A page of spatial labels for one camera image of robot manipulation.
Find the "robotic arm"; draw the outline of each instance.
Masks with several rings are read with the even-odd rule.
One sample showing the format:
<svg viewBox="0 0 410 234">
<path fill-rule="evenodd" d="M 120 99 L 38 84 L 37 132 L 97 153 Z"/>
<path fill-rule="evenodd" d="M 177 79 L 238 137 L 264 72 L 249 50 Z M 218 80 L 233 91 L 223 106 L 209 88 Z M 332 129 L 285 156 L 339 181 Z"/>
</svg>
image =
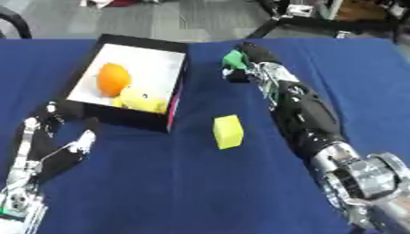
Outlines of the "robotic arm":
<svg viewBox="0 0 410 234">
<path fill-rule="evenodd" d="M 350 224 L 410 233 L 410 174 L 397 156 L 357 154 L 334 111 L 269 50 L 245 42 L 224 57 L 223 67 L 227 81 L 258 85 L 287 144 Z"/>
<path fill-rule="evenodd" d="M 39 187 L 72 168 L 90 152 L 97 121 L 87 120 L 85 132 L 73 142 L 57 147 L 54 134 L 66 121 L 78 117 L 66 102 L 48 102 L 32 112 L 16 131 L 14 155 L 0 192 L 2 234 L 35 234 L 48 207 Z"/>
</svg>

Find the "orange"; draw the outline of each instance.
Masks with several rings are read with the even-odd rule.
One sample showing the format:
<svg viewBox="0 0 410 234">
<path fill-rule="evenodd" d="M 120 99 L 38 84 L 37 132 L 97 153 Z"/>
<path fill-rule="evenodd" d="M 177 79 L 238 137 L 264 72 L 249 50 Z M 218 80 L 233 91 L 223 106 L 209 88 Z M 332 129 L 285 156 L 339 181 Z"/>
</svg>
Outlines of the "orange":
<svg viewBox="0 0 410 234">
<path fill-rule="evenodd" d="M 131 76 L 121 65 L 106 63 L 97 75 L 98 89 L 104 96 L 116 97 L 131 83 Z"/>
</svg>

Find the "yellow cube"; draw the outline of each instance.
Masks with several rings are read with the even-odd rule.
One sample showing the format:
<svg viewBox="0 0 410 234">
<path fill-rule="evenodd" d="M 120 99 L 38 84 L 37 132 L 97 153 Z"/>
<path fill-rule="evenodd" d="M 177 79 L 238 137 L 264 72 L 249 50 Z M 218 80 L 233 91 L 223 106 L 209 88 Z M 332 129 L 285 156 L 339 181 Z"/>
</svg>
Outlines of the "yellow cube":
<svg viewBox="0 0 410 234">
<path fill-rule="evenodd" d="M 243 140 L 243 128 L 236 114 L 215 118 L 213 134 L 220 150 L 239 146 Z"/>
</svg>

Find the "blue tablecloth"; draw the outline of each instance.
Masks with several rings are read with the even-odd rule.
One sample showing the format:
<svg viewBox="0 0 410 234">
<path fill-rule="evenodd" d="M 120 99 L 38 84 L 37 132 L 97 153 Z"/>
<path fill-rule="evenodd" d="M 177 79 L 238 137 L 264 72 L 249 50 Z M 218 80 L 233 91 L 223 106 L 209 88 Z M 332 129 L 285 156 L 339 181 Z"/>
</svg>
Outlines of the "blue tablecloth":
<svg viewBox="0 0 410 234">
<path fill-rule="evenodd" d="M 0 41 L 2 171 L 15 128 L 56 94 L 93 42 Z M 336 109 L 361 154 L 389 151 L 410 165 L 410 66 L 394 45 L 258 42 Z M 346 221 L 280 137 L 258 89 L 221 78 L 221 58 L 236 43 L 190 46 L 172 133 L 104 124 L 89 158 L 43 187 L 50 209 L 39 234 L 347 233 Z M 220 151 L 212 119 L 228 114 L 239 115 L 244 141 Z M 63 135 L 80 127 L 73 123 Z"/>
</svg>

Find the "floor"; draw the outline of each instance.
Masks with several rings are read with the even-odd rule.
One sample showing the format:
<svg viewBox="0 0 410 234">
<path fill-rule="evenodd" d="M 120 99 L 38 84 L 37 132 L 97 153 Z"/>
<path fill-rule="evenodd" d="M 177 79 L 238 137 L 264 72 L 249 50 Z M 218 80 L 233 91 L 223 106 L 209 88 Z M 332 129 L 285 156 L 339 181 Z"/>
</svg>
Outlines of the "floor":
<svg viewBox="0 0 410 234">
<path fill-rule="evenodd" d="M 167 0 L 122 8 L 79 7 L 80 0 L 0 0 L 29 22 L 35 38 L 95 38 L 101 33 L 173 41 L 205 42 L 242 38 L 268 18 L 253 0 Z M 9 37 L 16 32 L 1 22 Z M 279 28 L 268 37 L 329 37 L 324 33 Z M 410 61 L 410 39 L 399 50 Z"/>
</svg>

